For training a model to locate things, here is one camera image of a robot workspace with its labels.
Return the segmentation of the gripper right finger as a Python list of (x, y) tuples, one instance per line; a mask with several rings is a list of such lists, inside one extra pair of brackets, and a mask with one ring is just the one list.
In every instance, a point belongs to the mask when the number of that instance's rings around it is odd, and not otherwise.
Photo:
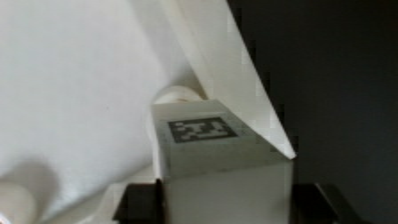
[(332, 184), (295, 184), (290, 224), (368, 224)]

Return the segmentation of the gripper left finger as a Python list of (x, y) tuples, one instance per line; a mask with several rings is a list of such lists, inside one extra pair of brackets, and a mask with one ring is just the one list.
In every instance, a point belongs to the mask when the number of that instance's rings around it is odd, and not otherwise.
[(112, 220), (117, 224), (164, 224), (162, 181), (126, 186)]

